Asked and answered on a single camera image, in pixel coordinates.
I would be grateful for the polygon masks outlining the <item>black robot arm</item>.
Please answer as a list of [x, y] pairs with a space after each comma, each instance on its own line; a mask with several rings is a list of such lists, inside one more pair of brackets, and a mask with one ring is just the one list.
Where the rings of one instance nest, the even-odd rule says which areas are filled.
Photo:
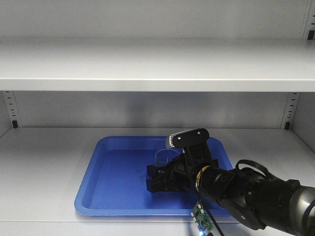
[[147, 190], [184, 192], [191, 188], [202, 204], [226, 209], [250, 229], [271, 227], [294, 236], [315, 233], [315, 190], [298, 180], [282, 180], [264, 166], [240, 160], [243, 168], [225, 170], [207, 144], [185, 147], [163, 167], [149, 165]]

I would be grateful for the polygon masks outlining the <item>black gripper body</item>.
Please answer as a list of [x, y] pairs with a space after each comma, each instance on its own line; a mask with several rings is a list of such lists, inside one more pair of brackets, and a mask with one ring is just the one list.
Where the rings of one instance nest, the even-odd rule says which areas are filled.
[[198, 190], [195, 185], [198, 173], [205, 167], [217, 168], [218, 160], [212, 157], [206, 142], [176, 147], [183, 153], [162, 168], [162, 190], [185, 192], [187, 187]]

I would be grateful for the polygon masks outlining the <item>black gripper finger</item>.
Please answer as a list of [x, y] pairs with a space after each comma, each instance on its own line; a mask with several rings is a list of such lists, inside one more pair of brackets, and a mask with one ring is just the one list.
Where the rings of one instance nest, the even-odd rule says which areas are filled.
[[171, 168], [168, 165], [165, 166], [154, 166], [148, 165], [147, 167], [147, 175], [151, 178], [156, 177], [164, 177], [170, 178], [171, 177]]
[[146, 187], [151, 193], [177, 191], [177, 186], [174, 184], [174, 182], [168, 180], [155, 181], [153, 179], [147, 179]]

